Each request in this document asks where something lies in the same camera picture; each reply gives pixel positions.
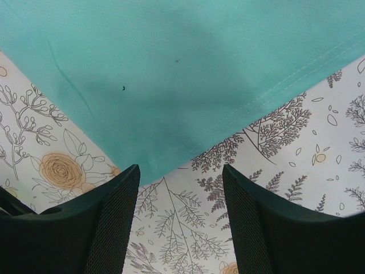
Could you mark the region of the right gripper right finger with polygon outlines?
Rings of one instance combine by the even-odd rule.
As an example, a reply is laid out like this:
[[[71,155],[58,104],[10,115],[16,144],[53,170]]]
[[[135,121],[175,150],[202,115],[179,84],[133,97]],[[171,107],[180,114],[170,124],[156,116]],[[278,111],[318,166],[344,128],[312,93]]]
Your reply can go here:
[[[222,181],[239,273],[364,273],[364,214],[292,203],[230,165]]]

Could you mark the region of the teal t shirt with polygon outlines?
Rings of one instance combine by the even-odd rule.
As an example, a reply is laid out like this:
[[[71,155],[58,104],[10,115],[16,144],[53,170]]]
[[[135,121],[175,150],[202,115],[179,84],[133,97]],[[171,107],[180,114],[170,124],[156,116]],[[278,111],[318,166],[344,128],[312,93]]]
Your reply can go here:
[[[150,183],[364,54],[363,1],[2,1],[1,50]]]

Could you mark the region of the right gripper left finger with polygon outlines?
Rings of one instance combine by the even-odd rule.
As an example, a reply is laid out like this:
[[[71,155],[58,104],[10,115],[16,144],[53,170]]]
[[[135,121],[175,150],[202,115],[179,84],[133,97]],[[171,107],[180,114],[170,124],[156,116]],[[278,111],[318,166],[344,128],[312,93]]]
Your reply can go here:
[[[36,213],[1,190],[2,273],[122,273],[140,168]]]

